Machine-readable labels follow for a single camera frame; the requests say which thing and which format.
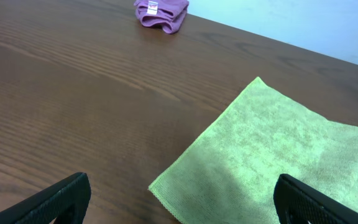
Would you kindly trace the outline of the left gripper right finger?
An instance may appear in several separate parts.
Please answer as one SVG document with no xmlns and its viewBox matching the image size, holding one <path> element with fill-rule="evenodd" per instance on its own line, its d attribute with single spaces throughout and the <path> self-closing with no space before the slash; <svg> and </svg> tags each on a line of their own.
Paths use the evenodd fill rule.
<svg viewBox="0 0 358 224">
<path fill-rule="evenodd" d="M 358 213 L 288 175 L 280 174 L 273 201 L 280 224 L 358 224 Z"/>
</svg>

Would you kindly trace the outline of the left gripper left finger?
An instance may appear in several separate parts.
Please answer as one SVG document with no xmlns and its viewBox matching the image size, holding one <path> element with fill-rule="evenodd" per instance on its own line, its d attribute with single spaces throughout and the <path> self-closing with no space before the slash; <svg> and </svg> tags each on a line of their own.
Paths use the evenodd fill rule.
<svg viewBox="0 0 358 224">
<path fill-rule="evenodd" d="M 87 174 L 77 172 L 0 212 L 0 224 L 82 224 L 91 198 Z"/>
</svg>

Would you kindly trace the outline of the green microfiber cloth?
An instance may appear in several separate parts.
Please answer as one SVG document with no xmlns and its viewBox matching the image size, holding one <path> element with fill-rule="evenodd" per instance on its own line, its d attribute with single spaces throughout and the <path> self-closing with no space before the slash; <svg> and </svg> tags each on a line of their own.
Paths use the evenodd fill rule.
<svg viewBox="0 0 358 224">
<path fill-rule="evenodd" d="M 149 190 L 182 223 L 278 223 L 280 174 L 358 212 L 358 127 L 256 78 Z"/>
</svg>

